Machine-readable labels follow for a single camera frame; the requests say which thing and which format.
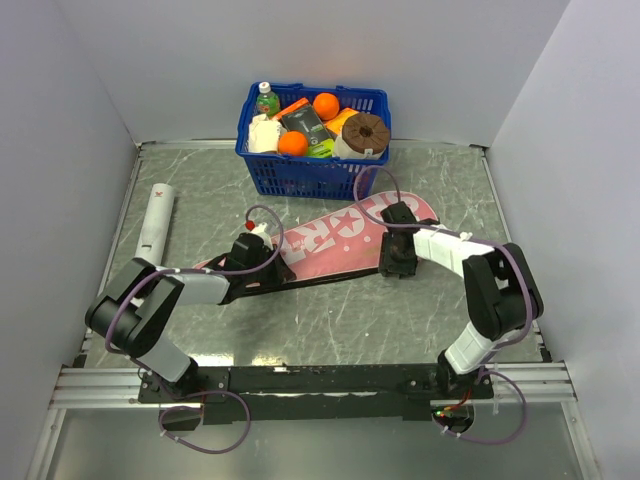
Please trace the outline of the orange snack packet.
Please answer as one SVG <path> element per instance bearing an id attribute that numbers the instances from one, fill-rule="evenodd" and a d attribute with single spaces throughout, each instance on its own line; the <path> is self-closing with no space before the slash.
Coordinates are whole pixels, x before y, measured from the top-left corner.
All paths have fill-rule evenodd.
<path id="1" fill-rule="evenodd" d="M 354 110 L 352 108 L 344 108 L 340 110 L 334 118 L 325 121 L 324 125 L 333 136 L 338 136 L 341 133 L 346 121 L 357 114 L 357 110 Z"/>

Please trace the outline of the orange fruit rear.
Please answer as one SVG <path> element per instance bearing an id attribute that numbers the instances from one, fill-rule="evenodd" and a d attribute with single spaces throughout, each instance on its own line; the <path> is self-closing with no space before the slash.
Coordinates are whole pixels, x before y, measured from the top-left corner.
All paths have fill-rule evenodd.
<path id="1" fill-rule="evenodd" d="M 340 103 L 335 95 L 322 92 L 315 97 L 313 108 L 322 121 L 330 121 L 340 112 Z"/>

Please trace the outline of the orange fruit front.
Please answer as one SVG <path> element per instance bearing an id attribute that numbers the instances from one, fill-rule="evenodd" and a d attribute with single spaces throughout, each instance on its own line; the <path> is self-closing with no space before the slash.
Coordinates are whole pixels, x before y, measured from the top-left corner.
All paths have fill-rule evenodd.
<path id="1" fill-rule="evenodd" d="M 305 156 L 308 148 L 306 136 L 298 131 L 284 133 L 278 142 L 278 153 L 281 155 Z"/>

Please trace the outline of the white crumpled paper bag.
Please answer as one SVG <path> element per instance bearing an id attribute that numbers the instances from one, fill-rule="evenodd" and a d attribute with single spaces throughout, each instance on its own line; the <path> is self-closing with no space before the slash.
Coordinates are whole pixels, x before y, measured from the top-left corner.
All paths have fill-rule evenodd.
<path id="1" fill-rule="evenodd" d="M 276 153 L 283 132 L 278 120 L 272 120 L 266 114 L 256 115 L 248 127 L 247 150 L 259 154 Z"/>

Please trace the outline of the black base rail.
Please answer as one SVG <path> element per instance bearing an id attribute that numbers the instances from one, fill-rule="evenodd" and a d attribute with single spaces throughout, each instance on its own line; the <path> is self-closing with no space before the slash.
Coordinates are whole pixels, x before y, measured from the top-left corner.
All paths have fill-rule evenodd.
<path id="1" fill-rule="evenodd" d="M 489 400 L 490 381 L 435 363 L 198 367 L 176 383 L 142 378 L 142 404 L 182 404 L 208 425 L 252 421 L 400 417 L 428 421 L 435 403 Z"/>

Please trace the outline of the aluminium mounting rail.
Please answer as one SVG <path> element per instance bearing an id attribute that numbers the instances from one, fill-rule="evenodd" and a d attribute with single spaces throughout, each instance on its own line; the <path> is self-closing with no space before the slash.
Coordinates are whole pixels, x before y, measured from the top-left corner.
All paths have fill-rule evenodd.
<path id="1" fill-rule="evenodd" d="M 50 409 L 114 410 L 141 408 L 142 381 L 136 368 L 62 368 Z"/>

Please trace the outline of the orange fruit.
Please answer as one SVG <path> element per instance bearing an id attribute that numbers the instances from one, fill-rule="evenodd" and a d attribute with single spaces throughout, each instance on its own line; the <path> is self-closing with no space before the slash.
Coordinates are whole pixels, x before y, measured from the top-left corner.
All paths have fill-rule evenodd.
<path id="1" fill-rule="evenodd" d="M 340 103 L 335 95 L 322 92 L 315 97 L 313 108 L 322 121 L 330 121 L 340 112 Z"/>
<path id="2" fill-rule="evenodd" d="M 278 142 L 278 153 L 281 155 L 305 156 L 308 148 L 306 136 L 298 131 L 284 133 Z"/>

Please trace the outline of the orange carton box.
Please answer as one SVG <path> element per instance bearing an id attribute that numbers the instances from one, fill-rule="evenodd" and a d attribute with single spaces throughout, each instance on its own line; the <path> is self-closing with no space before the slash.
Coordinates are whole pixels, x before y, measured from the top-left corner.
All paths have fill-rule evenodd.
<path id="1" fill-rule="evenodd" d="M 278 113 L 276 113 L 272 117 L 272 120 L 279 121 L 283 116 L 291 114 L 292 112 L 295 112 L 296 110 L 298 110 L 300 108 L 303 108 L 308 104 L 309 104 L 309 100 L 307 98 L 301 98 L 301 99 L 295 101 L 294 103 L 288 105 L 287 107 L 283 108 Z"/>

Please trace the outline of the blue plastic basket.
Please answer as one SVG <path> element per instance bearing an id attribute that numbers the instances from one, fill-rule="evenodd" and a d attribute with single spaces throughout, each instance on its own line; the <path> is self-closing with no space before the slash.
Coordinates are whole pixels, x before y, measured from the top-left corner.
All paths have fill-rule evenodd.
<path id="1" fill-rule="evenodd" d="M 255 115 L 260 82 L 249 87 L 237 125 L 235 153 L 245 161 L 258 193 L 263 195 L 308 197 L 331 200 L 353 199 L 353 184 L 357 174 L 369 165 L 385 166 L 390 159 L 387 146 L 380 159 L 315 158 L 278 153 L 252 153 L 248 150 L 249 125 Z M 317 94 L 334 94 L 341 107 L 379 116 L 391 130 L 392 117 L 384 90 L 337 85 L 333 88 L 306 86 L 303 83 L 272 83 L 281 107 L 288 107 L 302 98 L 313 100 Z M 365 173 L 359 182 L 359 198 L 369 195 L 377 171 Z"/>

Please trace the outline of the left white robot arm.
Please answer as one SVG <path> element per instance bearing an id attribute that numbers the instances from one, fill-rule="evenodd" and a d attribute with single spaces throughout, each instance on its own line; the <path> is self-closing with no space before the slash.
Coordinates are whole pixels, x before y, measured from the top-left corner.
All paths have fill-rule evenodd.
<path id="1" fill-rule="evenodd" d="M 156 375 L 177 402 L 202 388 L 198 364 L 164 333 L 173 310 L 191 304 L 226 305 L 269 293 L 296 280 L 275 245 L 255 233 L 242 233 L 230 251 L 200 268 L 166 268 L 142 258 L 130 260 L 93 300 L 85 324 L 124 355 Z"/>

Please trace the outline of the white shuttlecock tube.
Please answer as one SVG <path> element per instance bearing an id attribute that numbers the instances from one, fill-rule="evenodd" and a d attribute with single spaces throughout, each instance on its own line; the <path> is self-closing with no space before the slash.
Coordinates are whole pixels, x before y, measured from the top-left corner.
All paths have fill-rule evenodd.
<path id="1" fill-rule="evenodd" d="M 175 201 L 175 190 L 166 183 L 152 186 L 134 256 L 152 264 L 162 263 Z"/>

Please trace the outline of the green drink bottle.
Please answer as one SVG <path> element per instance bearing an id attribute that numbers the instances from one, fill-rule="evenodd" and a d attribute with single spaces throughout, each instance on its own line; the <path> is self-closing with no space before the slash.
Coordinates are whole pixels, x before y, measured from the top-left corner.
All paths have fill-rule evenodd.
<path id="1" fill-rule="evenodd" d="M 261 82 L 258 85 L 258 97 L 256 99 L 256 109 L 260 114 L 264 114 L 268 119 L 273 118 L 281 111 L 280 99 L 272 90 L 269 82 Z"/>

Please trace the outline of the pink racket cover bag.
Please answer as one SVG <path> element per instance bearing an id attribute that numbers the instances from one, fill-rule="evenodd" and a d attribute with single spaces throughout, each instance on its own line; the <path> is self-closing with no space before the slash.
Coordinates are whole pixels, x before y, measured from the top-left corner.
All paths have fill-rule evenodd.
<path id="1" fill-rule="evenodd" d="M 378 272 L 386 228 L 352 204 L 285 232 L 281 258 L 241 297 L 355 279 Z"/>

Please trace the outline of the black green box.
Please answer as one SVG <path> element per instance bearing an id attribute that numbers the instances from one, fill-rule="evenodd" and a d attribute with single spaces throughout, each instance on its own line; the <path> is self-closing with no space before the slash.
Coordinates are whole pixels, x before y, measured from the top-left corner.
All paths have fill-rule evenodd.
<path id="1" fill-rule="evenodd" d="M 334 139 L 311 105 L 305 105 L 284 114 L 281 124 L 288 132 L 301 133 L 307 140 L 306 157 L 329 158 L 332 156 Z"/>

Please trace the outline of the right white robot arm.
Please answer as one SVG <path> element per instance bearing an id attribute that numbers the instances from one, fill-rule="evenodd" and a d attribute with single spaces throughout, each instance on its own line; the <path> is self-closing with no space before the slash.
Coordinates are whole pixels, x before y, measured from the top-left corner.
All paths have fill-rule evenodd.
<path id="1" fill-rule="evenodd" d="M 522 249 L 514 243 L 479 240 L 437 221 L 419 221 L 399 201 L 385 208 L 379 272 L 413 276 L 420 260 L 462 278 L 469 321 L 437 359 L 435 381 L 448 398 L 458 398 L 478 377 L 481 365 L 526 335 L 544 303 Z"/>

